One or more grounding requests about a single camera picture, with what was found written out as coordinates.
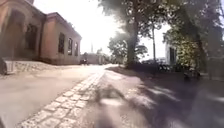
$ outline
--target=cobblestone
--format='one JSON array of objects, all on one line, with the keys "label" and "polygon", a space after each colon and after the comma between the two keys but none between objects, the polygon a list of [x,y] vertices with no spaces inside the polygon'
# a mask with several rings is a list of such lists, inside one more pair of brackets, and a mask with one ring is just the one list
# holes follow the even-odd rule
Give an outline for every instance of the cobblestone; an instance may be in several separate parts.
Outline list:
[{"label": "cobblestone", "polygon": [[93,97],[91,95],[97,86],[93,86],[92,83],[102,74],[97,73],[63,93],[33,117],[18,125],[17,128],[74,128],[73,124],[77,117],[89,99]]},{"label": "cobblestone", "polygon": [[57,102],[60,102],[60,103],[63,103],[63,102],[65,102],[67,99],[68,99],[68,97],[61,96],[61,97],[58,97],[58,98],[56,99],[56,101],[57,101]]},{"label": "cobblestone", "polygon": [[61,104],[58,102],[52,102],[50,105],[47,105],[45,107],[46,110],[55,111],[57,107],[59,107]]},{"label": "cobblestone", "polygon": [[62,123],[59,124],[58,128],[74,128],[75,120],[65,118]]},{"label": "cobblestone", "polygon": [[76,107],[79,107],[79,108],[84,108],[87,104],[87,101],[78,101],[76,103]]},{"label": "cobblestone", "polygon": [[40,124],[39,128],[55,128],[59,123],[60,123],[59,119],[49,118],[43,121]]},{"label": "cobblestone", "polygon": [[81,98],[81,95],[77,95],[77,94],[75,94],[75,95],[73,95],[70,99],[71,100],[79,100]]},{"label": "cobblestone", "polygon": [[64,108],[71,109],[75,107],[76,101],[68,100],[67,102],[63,103],[61,106]]},{"label": "cobblestone", "polygon": [[[7,63],[9,72],[11,72],[10,68],[12,67],[12,61],[11,60],[5,60],[5,61]],[[13,65],[15,75],[23,73],[37,73],[40,71],[49,71],[49,70],[63,70],[69,68],[68,66],[54,66],[38,61],[28,61],[28,60],[13,61]],[[6,75],[6,76],[0,75],[0,79],[7,79],[15,75]]]},{"label": "cobblestone", "polygon": [[88,100],[90,99],[90,96],[85,95],[85,96],[81,97],[80,99],[81,99],[81,100],[88,101]]},{"label": "cobblestone", "polygon": [[51,115],[51,113],[42,110],[42,111],[38,112],[36,115],[34,115],[34,117],[31,118],[31,120],[38,123],[38,122],[44,120],[45,118],[49,117],[50,115]]},{"label": "cobblestone", "polygon": [[71,112],[68,114],[68,117],[71,118],[77,118],[79,114],[81,113],[82,109],[81,108],[74,108],[71,110]]},{"label": "cobblestone", "polygon": [[64,93],[63,95],[66,96],[66,97],[70,97],[70,96],[72,96],[73,94],[74,94],[74,92],[72,92],[72,91],[68,91],[68,92]]},{"label": "cobblestone", "polygon": [[65,108],[58,108],[54,114],[53,114],[53,117],[56,117],[56,118],[63,118],[65,117],[69,112],[69,109],[65,109]]}]

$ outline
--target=building wall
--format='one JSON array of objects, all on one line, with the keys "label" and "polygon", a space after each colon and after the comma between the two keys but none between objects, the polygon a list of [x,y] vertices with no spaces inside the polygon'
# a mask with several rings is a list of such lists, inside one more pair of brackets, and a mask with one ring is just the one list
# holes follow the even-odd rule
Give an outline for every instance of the building wall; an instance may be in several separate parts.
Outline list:
[{"label": "building wall", "polygon": [[[59,35],[65,35],[64,54],[58,52]],[[56,18],[51,18],[44,25],[43,34],[42,58],[49,63],[63,64],[78,64],[80,60],[80,41],[79,37],[60,23]],[[68,55],[69,38],[73,40],[72,55]],[[78,56],[75,56],[75,42],[78,44]]]},{"label": "building wall", "polygon": [[[1,14],[1,48],[7,50],[1,50],[0,52],[4,57],[24,57],[24,58],[37,58],[39,54],[39,43],[41,35],[42,20],[44,14],[41,14],[35,10],[31,5],[27,5],[25,1],[22,0],[8,0],[4,5],[0,6],[1,13],[6,13],[6,15]],[[27,26],[32,24],[37,27],[35,50],[31,51],[27,49],[27,43],[25,40],[25,34],[27,31]]]},{"label": "building wall", "polygon": [[45,59],[45,61],[49,61],[47,59],[55,60],[54,57],[56,54],[56,45],[57,40],[55,38],[55,20],[48,20],[44,24],[43,35],[42,35],[42,45],[41,45],[41,58]]}]

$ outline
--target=window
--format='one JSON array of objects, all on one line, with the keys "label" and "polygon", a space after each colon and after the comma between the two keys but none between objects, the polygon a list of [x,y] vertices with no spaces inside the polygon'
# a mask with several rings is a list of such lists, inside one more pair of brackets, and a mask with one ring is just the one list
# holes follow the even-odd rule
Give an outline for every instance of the window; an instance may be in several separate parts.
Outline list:
[{"label": "window", "polygon": [[58,52],[64,54],[64,43],[65,43],[65,35],[60,33],[59,36],[59,44],[58,44]]},{"label": "window", "polygon": [[75,42],[75,56],[79,55],[79,44]]},{"label": "window", "polygon": [[68,55],[72,55],[72,45],[73,45],[73,40],[69,38],[68,39]]},{"label": "window", "polygon": [[26,30],[26,47],[29,50],[35,50],[37,39],[37,27],[29,24]]}]

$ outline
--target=building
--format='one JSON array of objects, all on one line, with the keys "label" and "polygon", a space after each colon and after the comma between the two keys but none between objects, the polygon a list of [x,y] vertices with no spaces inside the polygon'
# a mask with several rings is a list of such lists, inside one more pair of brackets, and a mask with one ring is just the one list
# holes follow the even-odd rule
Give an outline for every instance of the building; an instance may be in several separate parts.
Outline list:
[{"label": "building", "polygon": [[87,60],[89,64],[102,65],[106,63],[104,56],[96,53],[84,53],[81,59]]},{"label": "building", "polygon": [[0,0],[0,57],[78,64],[81,36],[58,13],[44,14],[34,0]]},{"label": "building", "polygon": [[175,65],[177,61],[177,50],[175,47],[166,44],[166,63],[168,65]]}]

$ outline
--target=street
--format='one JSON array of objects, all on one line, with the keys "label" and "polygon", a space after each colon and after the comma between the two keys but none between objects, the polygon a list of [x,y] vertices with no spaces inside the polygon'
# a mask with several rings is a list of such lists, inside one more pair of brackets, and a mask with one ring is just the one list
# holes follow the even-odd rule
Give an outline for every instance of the street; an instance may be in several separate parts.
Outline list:
[{"label": "street", "polygon": [[74,66],[0,79],[0,117],[6,128],[13,128],[61,93],[102,69]]},{"label": "street", "polygon": [[116,66],[1,80],[6,128],[223,128],[223,82],[184,82]]}]

